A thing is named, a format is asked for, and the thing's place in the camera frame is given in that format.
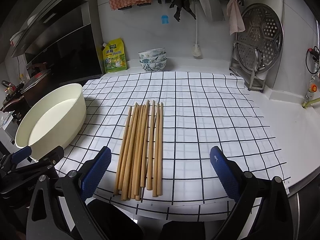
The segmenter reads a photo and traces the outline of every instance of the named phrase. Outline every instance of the cartoon chicken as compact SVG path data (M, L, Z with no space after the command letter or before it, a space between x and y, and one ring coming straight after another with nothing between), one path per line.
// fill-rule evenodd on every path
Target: cartoon chicken
M116 67L121 67L122 65L123 65L123 61L120 59L120 57L117 57Z

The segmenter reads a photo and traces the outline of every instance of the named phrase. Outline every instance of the round plastic tub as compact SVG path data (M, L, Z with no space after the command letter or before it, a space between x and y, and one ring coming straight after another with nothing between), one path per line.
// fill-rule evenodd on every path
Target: round plastic tub
M29 145L39 160L57 146L66 148L81 129L86 105L80 84L57 88L39 100L18 127L15 144Z

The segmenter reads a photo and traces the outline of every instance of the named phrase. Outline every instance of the yellow seasoning bag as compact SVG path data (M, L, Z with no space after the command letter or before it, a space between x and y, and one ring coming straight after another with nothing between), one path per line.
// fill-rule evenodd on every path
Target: yellow seasoning bag
M103 50L103 61L106 73L127 69L124 45L121 38L109 41Z

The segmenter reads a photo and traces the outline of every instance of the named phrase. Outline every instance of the checkered tablecloth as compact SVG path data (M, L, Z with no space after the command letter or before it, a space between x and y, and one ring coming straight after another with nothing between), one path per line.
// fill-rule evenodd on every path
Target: checkered tablecloth
M112 160L94 194L98 199L153 218L225 219L234 202L211 166L213 146L243 171L264 179L280 176L288 187L281 148L249 99L242 78L188 72L130 74L90 80L83 94L87 118L56 169L60 176L78 170L108 146ZM128 108L147 100L164 103L163 195L154 198L152 191L143 189L141 201L121 201L113 189Z

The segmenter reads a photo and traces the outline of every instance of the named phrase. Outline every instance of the floral bowl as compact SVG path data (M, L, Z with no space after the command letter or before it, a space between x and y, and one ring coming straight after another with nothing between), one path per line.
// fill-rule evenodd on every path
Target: floral bowl
M145 71L150 71L150 72L156 72L156 71L161 71L164 69L165 64L167 63L167 60L163 60L157 63L141 63L142 68Z
M154 56L159 56L165 53L165 48L161 49L151 49L143 52L139 52L139 58L149 58Z
M141 58L140 63L158 63L160 61L164 61L167 58L166 53L155 56L155 57L147 57L147 58Z

